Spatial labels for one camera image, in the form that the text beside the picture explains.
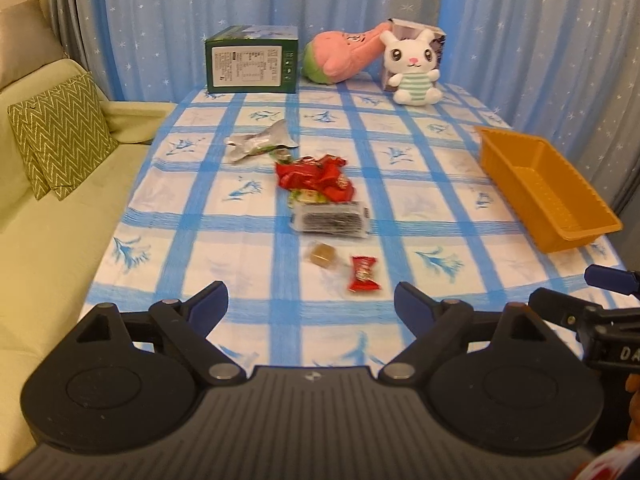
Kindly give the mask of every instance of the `product box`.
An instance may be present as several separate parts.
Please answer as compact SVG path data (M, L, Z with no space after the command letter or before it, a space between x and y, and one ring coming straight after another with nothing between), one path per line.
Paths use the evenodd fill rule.
M233 25L205 41L207 90L296 92L298 28Z
M444 42L447 38L447 35L444 31L435 27L434 25L423 25L422 23L409 22L408 20L400 20L398 18L391 18L389 20L392 24L391 32L393 35L398 38L398 40L415 40L425 28L430 28L433 31L435 40L431 42L431 47L438 59L438 63L436 68L440 68L440 61L442 60L442 51L444 49ZM382 65L382 72L380 74L380 82L382 83L382 88L389 91L395 91L396 87L389 86L386 82L393 75L392 72L389 72L385 68L385 65Z

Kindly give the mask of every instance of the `sofa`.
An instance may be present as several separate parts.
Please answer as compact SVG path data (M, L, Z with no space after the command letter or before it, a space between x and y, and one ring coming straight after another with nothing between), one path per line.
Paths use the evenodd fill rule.
M119 146L64 200L37 201L7 107L84 73L70 59L0 91L0 472L34 446L20 411L25 380L76 323L156 130L175 105L100 106Z

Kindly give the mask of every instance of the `white bunny plush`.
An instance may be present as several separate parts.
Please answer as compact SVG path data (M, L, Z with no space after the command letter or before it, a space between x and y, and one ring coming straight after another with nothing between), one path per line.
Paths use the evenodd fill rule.
M385 44L385 67L394 75L391 86L397 86L394 101L401 105L422 106L442 99L442 92L434 86L440 77L436 69L436 55L431 48L433 31L425 28L415 40L398 40L385 30L380 40Z

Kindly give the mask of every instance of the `zigzag pattern pillow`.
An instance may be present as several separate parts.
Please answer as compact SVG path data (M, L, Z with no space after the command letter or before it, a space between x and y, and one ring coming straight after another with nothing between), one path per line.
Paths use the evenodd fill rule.
M38 170L59 200L67 197L118 143L111 137L94 78L85 73L8 109L31 185L39 198ZM24 150L24 140L28 149ZM31 155L28 160L25 154Z

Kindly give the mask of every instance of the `pink plush toy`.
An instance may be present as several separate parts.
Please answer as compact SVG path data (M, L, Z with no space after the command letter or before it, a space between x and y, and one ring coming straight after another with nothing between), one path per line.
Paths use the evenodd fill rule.
M306 44L302 75L326 85L355 76L383 53L380 34L385 30L391 30L390 22L359 34L321 32Z

